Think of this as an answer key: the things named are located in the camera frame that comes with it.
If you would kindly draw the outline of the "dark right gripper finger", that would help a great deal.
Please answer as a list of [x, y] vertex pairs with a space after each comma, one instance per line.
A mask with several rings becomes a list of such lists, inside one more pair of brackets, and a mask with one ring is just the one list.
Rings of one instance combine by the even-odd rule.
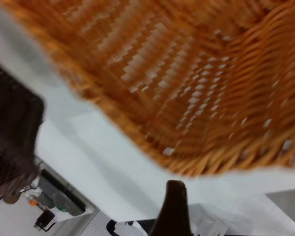
[[192, 236], [187, 204], [187, 191], [182, 181], [170, 180], [160, 213], [150, 236]]

